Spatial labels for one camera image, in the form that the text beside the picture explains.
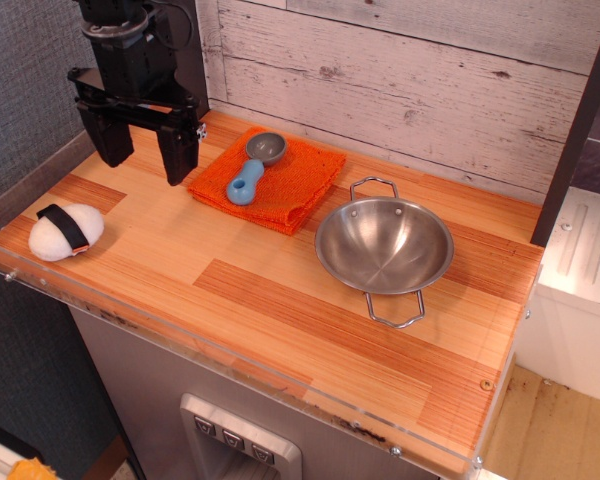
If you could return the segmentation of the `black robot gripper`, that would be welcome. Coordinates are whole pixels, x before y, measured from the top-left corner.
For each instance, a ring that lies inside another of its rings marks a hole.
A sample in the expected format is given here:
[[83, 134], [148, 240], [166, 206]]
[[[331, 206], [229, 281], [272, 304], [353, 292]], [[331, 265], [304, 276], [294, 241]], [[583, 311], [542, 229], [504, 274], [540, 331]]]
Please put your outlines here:
[[76, 106], [101, 159], [110, 167], [133, 152], [131, 125], [156, 132], [166, 178], [177, 186], [198, 165], [206, 126], [198, 99], [176, 79], [166, 9], [82, 9], [81, 31], [95, 68], [73, 68]]

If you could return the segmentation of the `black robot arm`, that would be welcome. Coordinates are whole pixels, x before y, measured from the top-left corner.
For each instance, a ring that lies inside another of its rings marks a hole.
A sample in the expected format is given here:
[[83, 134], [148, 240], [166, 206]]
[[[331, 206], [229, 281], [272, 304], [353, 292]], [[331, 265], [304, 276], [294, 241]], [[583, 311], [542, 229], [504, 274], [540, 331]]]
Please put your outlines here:
[[122, 164], [134, 151], [131, 127], [155, 132], [167, 181], [180, 184], [197, 167], [206, 128], [199, 99], [177, 78], [165, 1], [82, 1], [83, 35], [94, 68], [73, 68], [76, 106], [102, 160]]

